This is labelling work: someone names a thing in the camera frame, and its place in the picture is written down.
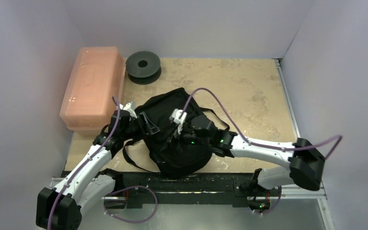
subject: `stained surface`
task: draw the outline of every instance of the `stained surface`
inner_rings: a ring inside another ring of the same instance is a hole
[[[145,103],[150,97],[184,87],[188,93],[199,87],[210,89],[221,100],[233,120],[248,137],[270,141],[295,141],[287,103],[276,65],[271,59],[162,58],[162,74],[150,85],[136,85],[127,79],[123,103]],[[208,92],[199,91],[195,100],[213,109],[228,124],[220,106]],[[219,127],[213,115],[207,116]],[[72,170],[87,153],[94,137],[74,135],[65,170]],[[144,142],[128,147],[130,157],[141,167],[158,171]],[[117,171],[140,171],[128,164],[120,151],[105,166]],[[247,158],[212,156],[199,172],[248,173],[274,164]]]

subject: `wooden table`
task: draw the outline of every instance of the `wooden table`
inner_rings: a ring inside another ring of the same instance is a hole
[[[162,58],[161,67],[160,78],[150,85],[136,85],[126,79],[123,103],[134,101],[136,105],[141,105],[152,96],[179,87],[184,87],[187,93],[206,87],[222,101],[246,136],[270,141],[295,141],[274,60]],[[226,123],[230,123],[209,93],[199,91],[195,94],[195,100],[199,106],[213,109]],[[220,127],[213,115],[207,116]],[[74,134],[65,170],[74,169],[87,153],[93,138]],[[128,153],[139,166],[154,172],[159,171],[149,158],[149,151],[143,141],[128,147]],[[252,173],[257,168],[275,166],[255,159],[221,158],[213,155],[199,172]],[[125,161],[122,151],[104,168],[120,172],[141,171]]]

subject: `metal frame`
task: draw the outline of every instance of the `metal frame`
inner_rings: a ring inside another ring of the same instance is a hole
[[[280,61],[278,59],[274,59],[274,62],[276,64],[277,72],[278,72],[278,75],[280,77],[281,85],[283,87],[283,93],[284,93],[284,97],[286,98],[286,102],[287,102],[287,106],[288,106],[288,113],[290,114],[290,119],[291,119],[291,122],[293,124],[294,134],[296,135],[296,138],[299,138],[300,133],[299,133],[296,117],[294,115],[294,110],[293,110],[293,107],[291,106],[290,97],[289,97],[288,92],[287,92],[286,83],[284,82],[284,77],[283,77],[283,72],[281,71]],[[286,195],[286,196],[282,197],[282,199],[287,197],[287,194],[284,191],[283,191],[282,196],[283,195]],[[295,190],[293,192],[294,193],[289,195],[293,199],[310,199],[310,198],[317,199],[318,206],[319,206],[319,209],[320,209],[320,212],[321,212],[321,217],[322,217],[325,229],[326,230],[335,230],[334,222],[332,221],[331,213],[329,212],[327,198],[326,198],[326,192],[325,192],[325,189],[323,187],[323,184],[321,186],[321,189],[319,190],[319,192],[321,194],[323,194],[323,196],[320,195],[319,197],[315,197],[313,192],[303,191],[303,189],[302,189],[302,191]]]

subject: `tabletop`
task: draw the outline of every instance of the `tabletop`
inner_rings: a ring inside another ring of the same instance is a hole
[[[269,141],[295,141],[293,125],[284,97],[282,84],[272,59],[209,59],[209,58],[161,58],[160,78],[149,85],[137,85],[128,78],[123,103],[134,101],[144,104],[150,97],[184,87],[187,93],[205,87],[223,103],[232,119],[248,137]],[[213,109],[230,124],[215,99],[204,91],[194,95],[201,107]],[[220,127],[218,120],[207,113],[209,119]],[[65,166],[71,171],[89,150],[95,136],[85,137],[75,133]],[[159,172],[150,159],[143,141],[128,147],[130,157],[142,168]],[[222,158],[213,155],[208,164],[198,172],[205,173],[252,173],[257,168],[273,168],[276,165],[248,158]],[[140,172],[140,169],[125,161],[122,151],[104,168],[120,172]]]

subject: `black spool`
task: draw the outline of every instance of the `black spool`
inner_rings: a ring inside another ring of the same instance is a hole
[[[136,52],[127,58],[126,72],[133,83],[153,83],[161,75],[160,58],[150,51]]]

